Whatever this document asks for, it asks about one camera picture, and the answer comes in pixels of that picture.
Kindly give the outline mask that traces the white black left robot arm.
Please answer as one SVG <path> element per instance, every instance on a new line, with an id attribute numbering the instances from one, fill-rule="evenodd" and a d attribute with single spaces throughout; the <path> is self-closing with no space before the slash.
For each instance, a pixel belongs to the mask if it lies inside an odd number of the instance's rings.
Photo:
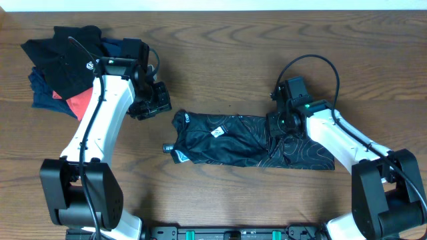
<path id="1" fill-rule="evenodd" d="M 143 239 L 143 221 L 124 209 L 111 170 L 123 119 L 145 120 L 171 110 L 159 67 L 144 60 L 101 58 L 85 114 L 58 159 L 45 159 L 39 176 L 51 221 L 87 239 Z"/>

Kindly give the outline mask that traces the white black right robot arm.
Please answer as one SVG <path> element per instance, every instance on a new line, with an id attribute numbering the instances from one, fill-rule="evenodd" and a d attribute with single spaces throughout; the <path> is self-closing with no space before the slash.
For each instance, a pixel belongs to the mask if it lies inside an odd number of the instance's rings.
<path id="1" fill-rule="evenodd" d="M 352 210 L 332 219 L 316 239 L 399 239 L 426 224 L 426 196 L 418 162 L 369 139 L 325 100 L 289 99 L 267 115 L 274 137 L 289 134 L 319 143 L 352 177 Z"/>

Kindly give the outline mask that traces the black printed cycling jersey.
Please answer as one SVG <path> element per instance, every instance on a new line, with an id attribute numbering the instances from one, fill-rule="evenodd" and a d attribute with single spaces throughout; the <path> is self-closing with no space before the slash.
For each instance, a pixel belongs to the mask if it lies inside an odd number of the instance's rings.
<path id="1" fill-rule="evenodd" d="M 311 139 L 272 137 L 265 117 L 178 111 L 175 143 L 163 144 L 174 163 L 334 170 L 334 156 Z"/>

